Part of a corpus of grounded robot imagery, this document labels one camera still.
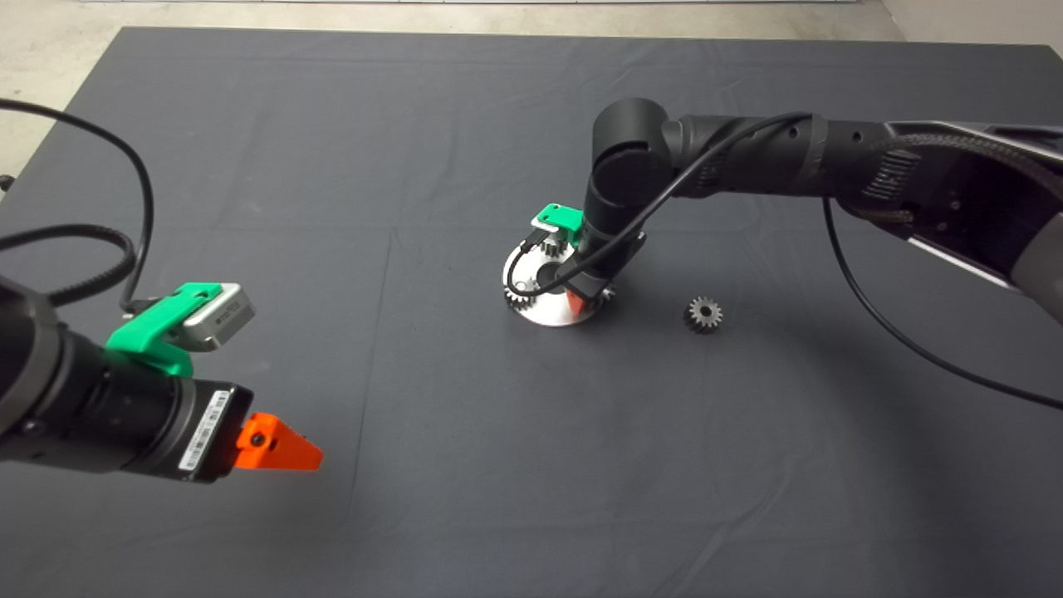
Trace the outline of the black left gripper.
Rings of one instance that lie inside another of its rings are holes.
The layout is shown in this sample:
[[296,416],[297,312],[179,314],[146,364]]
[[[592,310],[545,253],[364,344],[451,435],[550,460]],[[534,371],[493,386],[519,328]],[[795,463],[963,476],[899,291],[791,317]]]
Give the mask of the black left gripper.
[[66,465],[210,484],[234,469],[316,472],[323,451],[273,414],[249,415],[254,393],[227,381],[172,377],[70,337],[66,380],[81,387],[66,425]]

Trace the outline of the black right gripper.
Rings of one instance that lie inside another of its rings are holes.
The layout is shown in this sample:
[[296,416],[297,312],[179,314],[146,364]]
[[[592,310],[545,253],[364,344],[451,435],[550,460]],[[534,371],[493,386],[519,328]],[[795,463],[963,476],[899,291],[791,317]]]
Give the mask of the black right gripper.
[[615,235],[598,230],[584,218],[578,246],[558,268],[558,277],[578,271],[562,284],[568,292],[568,306],[573,317],[589,317],[592,313],[592,302],[598,298],[601,292],[615,280],[634,255],[643,247],[646,234],[638,230],[624,236],[595,261],[595,255],[614,241],[614,238]]

